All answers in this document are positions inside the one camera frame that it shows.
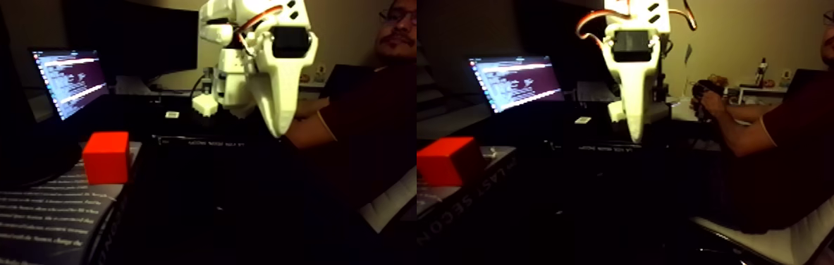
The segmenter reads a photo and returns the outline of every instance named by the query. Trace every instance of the white chair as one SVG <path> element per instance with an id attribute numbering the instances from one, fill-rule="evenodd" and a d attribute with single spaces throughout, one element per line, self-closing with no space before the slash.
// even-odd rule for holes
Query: white chair
<path id="1" fill-rule="evenodd" d="M 744 234 L 705 218 L 692 220 L 723 240 L 773 263 L 806 264 L 834 238 L 834 195 L 799 223 L 764 234 Z"/>
<path id="2" fill-rule="evenodd" d="M 417 167 L 411 168 L 400 180 L 387 191 L 377 196 L 374 201 L 361 207 L 358 213 L 364 217 L 367 224 L 380 233 L 384 226 L 393 220 L 405 205 L 417 196 Z"/>

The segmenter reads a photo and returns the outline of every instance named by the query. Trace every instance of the man's arm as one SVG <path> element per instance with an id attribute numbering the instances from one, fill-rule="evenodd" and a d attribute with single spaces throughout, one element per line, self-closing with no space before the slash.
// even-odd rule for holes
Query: man's arm
<path id="1" fill-rule="evenodd" d="M 723 141 L 736 157 L 755 154 L 775 146 L 766 133 L 766 125 L 761 119 L 750 126 L 742 126 L 732 118 L 728 111 L 715 113 L 713 116 L 723 132 Z"/>
<path id="2" fill-rule="evenodd" d="M 328 128 L 328 124 L 325 124 L 318 111 L 312 113 L 309 118 L 292 121 L 292 126 L 289 127 L 288 132 L 285 132 L 285 136 L 298 149 L 307 149 L 335 141 L 331 129 Z"/>
<path id="3" fill-rule="evenodd" d="M 725 110 L 730 113 L 732 118 L 738 119 L 739 121 L 756 122 L 775 107 L 778 107 L 778 105 L 726 106 Z"/>
<path id="4" fill-rule="evenodd" d="M 319 110 L 331 104 L 328 97 L 325 99 L 302 100 L 298 102 L 298 107 L 295 109 L 295 118 L 306 119 L 311 118 L 318 113 Z"/>
<path id="5" fill-rule="evenodd" d="M 703 105 L 716 118 L 723 133 L 723 141 L 736 157 L 755 154 L 775 146 L 761 118 L 758 118 L 758 122 L 751 126 L 740 125 L 732 117 L 719 94 L 712 92 L 703 94 Z"/>

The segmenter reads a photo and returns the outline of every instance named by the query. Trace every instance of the man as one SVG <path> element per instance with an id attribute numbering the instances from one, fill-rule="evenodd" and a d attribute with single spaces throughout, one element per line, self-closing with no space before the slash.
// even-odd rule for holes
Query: man
<path id="1" fill-rule="evenodd" d="M 732 107 L 704 94 L 733 157 L 706 217 L 763 232 L 791 226 L 834 194 L 834 11 L 825 22 L 821 58 L 829 71 L 781 105 Z"/>
<path id="2" fill-rule="evenodd" d="M 384 66 L 340 99 L 300 102 L 285 133 L 353 209 L 415 164 L 417 0 L 395 0 L 382 15 L 375 52 Z"/>

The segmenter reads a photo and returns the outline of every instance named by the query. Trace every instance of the maroon shirt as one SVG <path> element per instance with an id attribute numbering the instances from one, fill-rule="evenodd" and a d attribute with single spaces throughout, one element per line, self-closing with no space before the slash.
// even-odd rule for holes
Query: maroon shirt
<path id="1" fill-rule="evenodd" d="M 834 194 L 834 71 L 764 114 L 775 147 L 735 159 L 725 178 L 744 226 L 780 229 Z"/>
<path id="2" fill-rule="evenodd" d="M 375 72 L 320 111 L 336 142 L 306 152 L 348 207 L 373 201 L 416 165 L 416 66 Z"/>

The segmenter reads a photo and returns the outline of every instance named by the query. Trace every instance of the bottle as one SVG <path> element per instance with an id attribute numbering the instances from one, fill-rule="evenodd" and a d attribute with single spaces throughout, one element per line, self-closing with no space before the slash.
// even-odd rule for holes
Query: bottle
<path id="1" fill-rule="evenodd" d="M 778 86 L 788 88 L 792 84 L 792 71 L 785 71 L 781 74 L 781 81 L 778 81 Z"/>
<path id="2" fill-rule="evenodd" d="M 769 64 L 766 63 L 766 58 L 763 58 L 763 63 L 759 63 L 759 69 L 756 70 L 756 87 L 763 87 L 763 80 L 766 78 L 766 69 Z"/>

